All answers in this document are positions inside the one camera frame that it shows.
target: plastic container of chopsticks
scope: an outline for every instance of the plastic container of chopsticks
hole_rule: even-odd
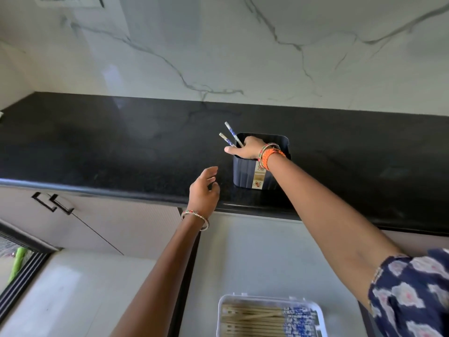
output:
[[[327,337],[323,312],[309,300],[227,294],[218,303],[217,337]]]
[[[288,151],[289,140],[281,135],[267,135],[264,133],[248,133],[241,132],[237,134],[240,141],[244,142],[248,136],[260,138],[266,143],[276,143],[285,153],[288,159],[291,159]],[[259,170],[259,162],[257,159],[241,158],[239,156],[233,157],[233,182],[236,186],[250,189],[260,190],[274,190],[279,187],[277,181],[274,179],[272,173],[268,170]]]

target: black plastic bin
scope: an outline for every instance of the black plastic bin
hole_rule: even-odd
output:
[[[285,136],[280,135],[267,135],[264,133],[248,133],[241,132],[237,134],[237,137],[241,142],[244,142],[245,138],[248,136],[254,136],[260,138],[265,143],[276,143],[281,148],[281,151],[285,153],[288,159],[291,159],[290,153],[288,151],[289,140]],[[274,190],[279,186],[277,181],[274,179],[272,173],[268,170],[263,176],[261,173],[257,173],[256,180],[254,178],[256,165],[259,165],[257,159],[246,159],[238,156],[233,157],[233,182],[236,186],[242,188],[259,189],[259,190]],[[261,187],[257,187],[256,182],[263,181]]]

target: granite countertop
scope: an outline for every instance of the granite countertop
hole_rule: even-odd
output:
[[[281,190],[233,185],[228,121],[287,136],[296,164],[380,228],[449,234],[449,117],[48,92],[4,113],[0,185],[182,206],[218,165],[217,210],[298,219]]]

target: bracelet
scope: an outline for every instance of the bracelet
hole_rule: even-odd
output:
[[[268,158],[269,158],[272,154],[280,154],[280,155],[282,155],[282,156],[285,157],[285,153],[283,153],[283,152],[280,151],[279,149],[276,149],[276,148],[270,148],[270,149],[265,150],[264,153],[263,153],[263,155],[262,155],[262,161],[261,161],[261,164],[262,164],[262,166],[263,166],[265,169],[267,169],[268,171],[269,171],[269,169],[268,169]]]
[[[257,160],[259,161],[259,167],[260,167],[261,169],[268,170],[268,168],[264,167],[263,164],[262,164],[262,156],[263,156],[265,150],[267,150],[269,147],[275,147],[276,149],[278,149],[279,151],[281,151],[281,147],[278,146],[276,143],[268,143],[268,144],[265,144],[265,145],[261,148],[261,151],[260,151],[260,153],[259,153],[259,158],[257,159]]]
[[[198,216],[200,219],[204,220],[204,223],[206,226],[203,225],[203,227],[201,227],[200,231],[205,231],[206,229],[209,228],[209,221],[203,215],[200,215],[197,212],[194,212],[193,210],[188,210],[188,209],[184,210],[181,214],[181,220],[184,220],[184,218],[187,214],[192,214],[192,215]]]

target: light switch panel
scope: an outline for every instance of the light switch panel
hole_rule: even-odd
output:
[[[44,8],[56,7],[103,7],[101,0],[35,0],[37,5]]]

